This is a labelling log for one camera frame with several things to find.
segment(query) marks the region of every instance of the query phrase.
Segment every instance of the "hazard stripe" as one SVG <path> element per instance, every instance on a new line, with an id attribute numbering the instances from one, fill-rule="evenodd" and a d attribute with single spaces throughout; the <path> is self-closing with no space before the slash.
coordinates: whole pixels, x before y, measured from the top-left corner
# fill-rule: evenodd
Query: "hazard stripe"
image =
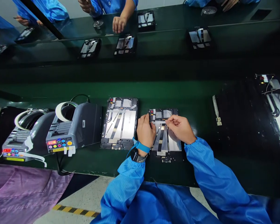
<path id="1" fill-rule="evenodd" d="M 80 208 L 73 208 L 73 207 L 69 207 L 69 206 L 63 206 L 60 204 L 55 205 L 53 207 L 53 210 L 69 212 L 69 213 L 74 213 L 77 215 L 84 215 L 84 216 L 88 216 L 88 217 L 97 217 L 100 214 L 99 212 L 84 210 L 84 209 L 80 209 Z"/>

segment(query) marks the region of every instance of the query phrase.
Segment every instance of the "blue wristband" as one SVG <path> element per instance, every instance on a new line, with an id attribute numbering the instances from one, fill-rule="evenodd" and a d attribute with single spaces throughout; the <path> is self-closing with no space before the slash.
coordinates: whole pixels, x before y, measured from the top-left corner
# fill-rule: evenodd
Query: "blue wristband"
<path id="1" fill-rule="evenodd" d="M 145 145 L 142 145 L 139 141 L 137 141 L 135 138 L 133 138 L 133 141 L 134 141 L 134 146 L 133 146 L 133 148 L 135 147 L 135 148 L 137 148 L 137 149 L 140 149 L 140 150 L 142 150 L 142 151 L 144 151 L 144 152 L 146 152 L 146 153 L 149 153 L 149 151 L 150 151 L 150 148 L 149 147 L 147 147 L 147 146 L 145 146 Z"/>

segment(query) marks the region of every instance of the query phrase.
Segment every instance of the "yellow label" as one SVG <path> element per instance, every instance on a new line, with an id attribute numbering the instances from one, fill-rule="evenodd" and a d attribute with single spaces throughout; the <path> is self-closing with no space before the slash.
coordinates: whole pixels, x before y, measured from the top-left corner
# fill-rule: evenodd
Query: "yellow label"
<path id="1" fill-rule="evenodd" d="M 12 161 L 21 161 L 21 162 L 24 162 L 24 159 L 20 159 L 20 158 L 10 158 L 10 157 L 7 157 L 6 160 L 12 160 Z"/>
<path id="2" fill-rule="evenodd" d="M 53 152 L 60 152 L 60 151 L 64 151 L 64 148 L 53 149 Z"/>

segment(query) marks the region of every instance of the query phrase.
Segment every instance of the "purple cloth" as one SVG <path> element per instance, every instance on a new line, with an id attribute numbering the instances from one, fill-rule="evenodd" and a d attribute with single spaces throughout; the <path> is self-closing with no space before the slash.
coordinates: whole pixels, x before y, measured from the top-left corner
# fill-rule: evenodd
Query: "purple cloth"
<path id="1" fill-rule="evenodd" d="M 56 205 L 72 176 L 0 165 L 0 223 L 33 223 Z"/>

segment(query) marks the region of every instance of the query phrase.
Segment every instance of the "tape roll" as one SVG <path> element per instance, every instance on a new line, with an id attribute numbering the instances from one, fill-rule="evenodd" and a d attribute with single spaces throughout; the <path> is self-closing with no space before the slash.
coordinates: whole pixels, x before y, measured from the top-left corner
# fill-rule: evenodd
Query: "tape roll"
<path id="1" fill-rule="evenodd" d="M 33 111 L 42 112 L 43 114 L 46 114 L 46 113 L 47 113 L 47 112 L 44 112 L 44 111 L 42 111 L 42 110 L 26 110 L 26 111 L 24 111 L 24 112 L 22 112 L 22 113 L 20 113 L 20 114 L 18 114 L 18 115 L 16 116 L 16 118 L 15 118 L 15 125 L 16 125 L 19 129 L 22 129 L 22 130 L 25 130 L 25 131 L 30 131 L 29 129 L 25 129 L 25 128 L 23 128 L 22 126 L 20 126 L 20 124 L 19 124 L 19 119 L 21 118 L 21 116 L 22 116 L 23 114 L 27 114 L 27 113 L 33 112 Z"/>
<path id="2" fill-rule="evenodd" d="M 78 104 L 76 104 L 75 102 L 63 102 L 63 103 L 60 103 L 57 105 L 56 109 L 55 109 L 55 114 L 56 116 L 58 117 L 59 120 L 63 121 L 63 122 L 66 122 L 66 121 L 70 121 L 70 120 L 67 120 L 63 114 L 62 114 L 62 107 L 65 105 L 65 104 L 70 104 L 70 105 L 73 105 L 74 107 L 77 107 Z"/>

